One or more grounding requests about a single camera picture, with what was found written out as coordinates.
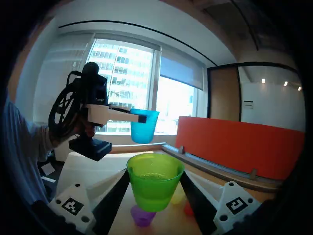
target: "window frame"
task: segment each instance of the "window frame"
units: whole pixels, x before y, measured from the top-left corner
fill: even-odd
[[[100,53],[101,51],[95,51],[94,55],[92,55],[92,50],[94,48],[96,48],[96,40],[97,39],[106,39],[106,38],[102,38],[102,37],[94,37],[92,40],[93,40],[93,44],[89,49],[89,52],[88,52],[88,56],[86,57],[86,60],[87,61],[90,57],[100,57]],[[136,73],[137,71],[131,71],[129,68],[128,68],[128,65],[135,65],[136,67],[139,67],[139,68],[148,68],[149,66],[151,66],[151,69],[149,70],[150,72],[149,73],[146,73],[146,72],[143,72],[143,77],[145,77],[145,74],[147,74],[148,76],[148,83],[146,84],[146,88],[147,88],[147,100],[146,100],[146,107],[145,109],[147,110],[153,110],[153,111],[156,111],[157,109],[157,93],[158,93],[158,81],[159,81],[159,77],[160,77],[160,63],[161,63],[161,50],[162,50],[162,47],[160,46],[160,49],[155,49],[155,48],[150,48],[150,47],[147,47],[147,48],[150,48],[153,50],[153,54],[152,54],[152,59],[151,59],[151,64],[146,64],[146,63],[141,63],[140,61],[131,61],[129,58],[125,57],[124,55],[126,55],[127,53],[127,49],[126,48],[123,48],[123,46],[119,46],[120,48],[118,49],[117,51],[117,54],[115,55],[116,56],[116,62],[117,64],[113,67],[112,67],[112,70],[113,70],[113,73],[117,73],[117,74],[121,74],[121,75],[125,75],[125,74],[128,74],[128,73]],[[121,83],[121,80],[119,80],[118,78],[116,77],[111,77],[112,79],[112,84],[117,84],[118,82]],[[124,83],[124,85],[122,86],[122,83],[121,83],[121,87],[131,87],[132,86],[132,81],[129,81],[129,83],[127,83],[127,79]],[[194,89],[194,96],[193,96],[193,108],[192,108],[192,115],[194,117],[197,116],[198,112],[199,112],[199,107],[198,107],[198,99],[199,97],[202,97],[203,95],[199,95],[200,92],[204,92],[204,91],[201,91],[197,88],[193,88]],[[96,134],[100,134],[100,135],[111,135],[111,136],[118,136],[118,135],[131,135],[131,132],[96,132]],[[173,134],[169,134],[169,133],[155,133],[155,135],[159,136],[159,135],[173,135]]]

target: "window sill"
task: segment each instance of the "window sill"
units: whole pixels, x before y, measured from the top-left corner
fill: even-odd
[[[131,136],[130,132],[96,132],[96,135],[105,135],[105,136]],[[154,133],[154,136],[176,136],[175,132],[164,132],[164,133]]]

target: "wooden table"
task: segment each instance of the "wooden table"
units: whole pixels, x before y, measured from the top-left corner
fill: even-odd
[[[161,150],[146,152],[167,154]],[[75,182],[80,182],[86,188],[90,187],[94,183],[124,169],[127,160],[140,153],[143,152],[108,154],[99,162],[95,162],[77,153],[70,153],[61,172],[56,195]],[[220,185],[226,183],[226,181],[204,173],[188,164],[184,165],[186,169],[210,181]],[[273,193],[263,193],[253,190],[247,191],[260,202],[275,196]],[[151,226],[140,228],[134,224],[130,214],[130,209],[136,203],[131,185],[129,184],[109,234],[201,234],[194,217],[188,217],[183,212],[185,202],[186,199],[178,205],[172,205],[170,203],[165,210],[156,214]]]

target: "window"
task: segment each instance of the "window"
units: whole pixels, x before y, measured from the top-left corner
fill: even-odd
[[[162,66],[166,59],[161,60],[161,72],[165,76],[158,78],[157,93],[153,92],[154,99],[150,99],[150,91],[154,89],[150,82],[152,71],[159,72],[159,69],[152,70],[152,60],[159,53],[154,53],[153,49],[137,46],[132,48],[132,44],[123,43],[123,46],[116,45],[110,40],[96,39],[94,47],[90,52],[87,62],[93,61],[99,65],[99,73],[107,78],[107,94],[109,104],[127,108],[147,109],[153,106],[150,102],[156,100],[156,110],[160,112],[156,124],[155,133],[176,134],[179,116],[194,116],[196,108],[197,84],[186,85],[185,81],[190,80],[191,73],[185,73],[189,70],[183,67],[183,71],[175,69],[173,73],[170,56],[168,64]],[[119,135],[130,134],[130,122],[109,120],[108,123],[99,128],[98,131],[115,133]]]
[[[123,54],[126,54],[126,53],[127,53],[127,49],[121,47],[121,48],[119,49],[119,52],[120,52],[120,53],[123,53]]]
[[[155,133],[176,134],[179,116],[194,116],[196,89],[184,83],[159,77],[156,110],[159,111]]]

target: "orange partition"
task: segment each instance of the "orange partition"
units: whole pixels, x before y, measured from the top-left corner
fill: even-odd
[[[304,133],[260,124],[179,117],[175,146],[219,165],[284,180],[294,168]]]

